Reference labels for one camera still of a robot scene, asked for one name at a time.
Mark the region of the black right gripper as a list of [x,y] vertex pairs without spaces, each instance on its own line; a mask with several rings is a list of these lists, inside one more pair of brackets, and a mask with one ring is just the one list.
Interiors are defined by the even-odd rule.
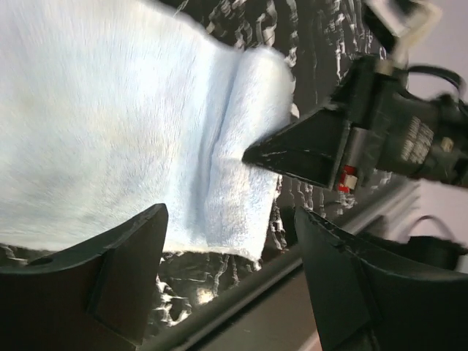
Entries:
[[[411,74],[446,80],[455,92],[417,97],[407,90]],[[465,87],[449,69],[361,56],[331,94],[338,108],[322,106],[252,144],[242,161],[324,189],[355,190],[374,170],[465,188]]]

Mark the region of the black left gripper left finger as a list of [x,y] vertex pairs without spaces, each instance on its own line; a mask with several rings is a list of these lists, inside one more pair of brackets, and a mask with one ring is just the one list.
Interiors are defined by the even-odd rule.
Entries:
[[135,350],[168,222],[156,204],[80,244],[1,268],[3,350]]

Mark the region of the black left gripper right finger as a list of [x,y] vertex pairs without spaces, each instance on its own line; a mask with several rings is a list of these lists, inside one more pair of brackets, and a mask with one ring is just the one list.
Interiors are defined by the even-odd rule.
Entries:
[[467,348],[467,275],[456,270],[463,246],[352,235],[304,208],[295,230],[324,350]]

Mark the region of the light blue towel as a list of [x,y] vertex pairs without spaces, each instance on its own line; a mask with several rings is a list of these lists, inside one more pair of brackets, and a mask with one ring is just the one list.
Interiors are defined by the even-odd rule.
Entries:
[[241,159],[292,82],[162,4],[3,1],[1,242],[59,251],[163,203],[166,251],[259,260],[277,176]]

